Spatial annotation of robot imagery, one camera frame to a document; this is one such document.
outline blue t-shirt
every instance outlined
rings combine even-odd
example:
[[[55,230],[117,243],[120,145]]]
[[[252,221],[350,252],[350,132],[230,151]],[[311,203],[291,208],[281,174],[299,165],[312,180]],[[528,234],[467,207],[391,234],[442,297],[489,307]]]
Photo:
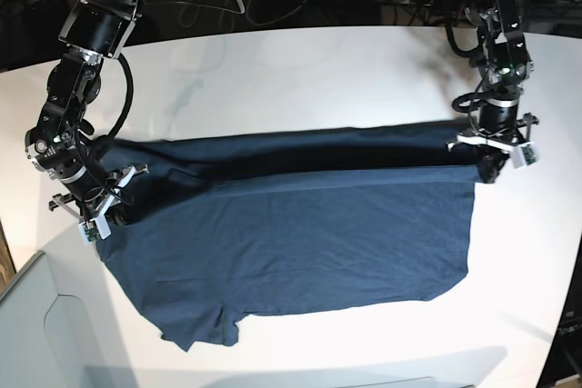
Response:
[[[163,337],[233,345],[248,314],[431,300],[467,274],[479,181],[458,124],[117,142],[128,225],[97,245]]]

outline t-shirt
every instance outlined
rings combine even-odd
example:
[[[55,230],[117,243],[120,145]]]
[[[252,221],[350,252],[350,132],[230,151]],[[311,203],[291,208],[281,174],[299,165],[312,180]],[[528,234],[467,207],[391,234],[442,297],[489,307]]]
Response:
[[[187,351],[248,314],[428,301],[467,274],[478,157],[457,123],[153,143],[127,225],[97,244],[137,311]]]

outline table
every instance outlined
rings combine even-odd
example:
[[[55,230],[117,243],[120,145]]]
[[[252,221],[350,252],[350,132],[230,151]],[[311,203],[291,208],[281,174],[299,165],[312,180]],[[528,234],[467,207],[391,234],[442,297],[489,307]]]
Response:
[[[458,32],[460,44],[472,33]],[[59,183],[26,161],[55,63],[0,75],[0,219],[17,266],[43,247],[59,293],[83,300],[105,351],[93,359],[120,386],[337,387],[432,376],[431,386],[533,387],[566,298],[582,230],[582,41],[528,35],[535,72],[521,111],[542,160],[510,165],[476,188],[469,275],[429,303],[386,303],[332,313],[249,316],[240,342],[189,353],[158,338],[112,275],[83,246],[74,219],[49,213]],[[218,35],[130,47],[132,140],[371,127],[449,119],[450,102],[478,78],[444,31],[354,27]],[[104,133],[125,82],[105,62],[87,119]]]

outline white table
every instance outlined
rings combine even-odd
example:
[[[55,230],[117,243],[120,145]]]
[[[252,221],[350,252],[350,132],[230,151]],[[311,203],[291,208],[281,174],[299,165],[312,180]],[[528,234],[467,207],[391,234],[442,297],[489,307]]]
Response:
[[[433,302],[250,316],[232,348],[197,343],[183,353],[159,340],[83,246],[74,219],[47,211],[60,185],[26,161],[24,134],[55,63],[0,75],[0,219],[15,262],[45,248],[59,292],[85,303],[105,351],[95,367],[115,367],[129,388],[323,388],[424,376],[434,386],[533,387],[582,230],[582,41],[529,35],[527,43],[536,70],[520,109],[541,119],[533,136],[542,161],[518,171],[509,165],[495,185],[477,186],[469,275]],[[448,119],[452,99],[477,83],[440,29],[254,32],[124,52],[135,101],[120,136],[134,140]],[[105,63],[102,79],[87,119],[105,132],[125,84],[115,62]]]

